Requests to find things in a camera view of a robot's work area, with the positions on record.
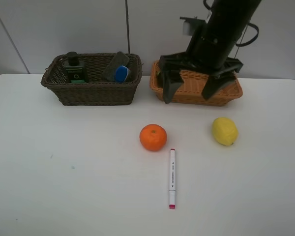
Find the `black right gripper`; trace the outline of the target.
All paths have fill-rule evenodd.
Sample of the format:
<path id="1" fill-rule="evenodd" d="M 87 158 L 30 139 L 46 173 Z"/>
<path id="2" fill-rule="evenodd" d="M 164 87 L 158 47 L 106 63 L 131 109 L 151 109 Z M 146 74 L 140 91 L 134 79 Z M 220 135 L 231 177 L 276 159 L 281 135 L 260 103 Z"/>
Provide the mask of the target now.
<path id="1" fill-rule="evenodd" d="M 230 37 L 219 38 L 206 24 L 198 25 L 185 52 L 160 57 L 164 102 L 171 103 L 176 91 L 184 84 L 181 70 L 210 75 L 202 90 L 205 100 L 233 84 L 236 80 L 234 72 L 238 73 L 243 67 L 240 60 L 229 57 L 235 43 Z"/>

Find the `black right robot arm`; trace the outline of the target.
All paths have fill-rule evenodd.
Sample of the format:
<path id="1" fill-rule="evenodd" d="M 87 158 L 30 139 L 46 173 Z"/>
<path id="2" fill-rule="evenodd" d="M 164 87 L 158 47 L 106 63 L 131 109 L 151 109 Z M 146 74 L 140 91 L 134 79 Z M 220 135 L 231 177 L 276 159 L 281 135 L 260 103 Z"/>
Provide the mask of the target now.
<path id="1" fill-rule="evenodd" d="M 257 36 L 245 43 L 238 43 L 246 26 L 259 28 L 250 22 L 260 4 L 258 0 L 215 0 L 212 5 L 203 2 L 208 10 L 205 20 L 184 17 L 190 27 L 187 34 L 191 40 L 186 51 L 163 55 L 159 59 L 160 76 L 163 80 L 163 100 L 171 103 L 174 94 L 184 81 L 182 70 L 208 75 L 202 96 L 209 100 L 226 86 L 232 84 L 243 63 L 229 54 L 233 47 L 245 47 Z"/>

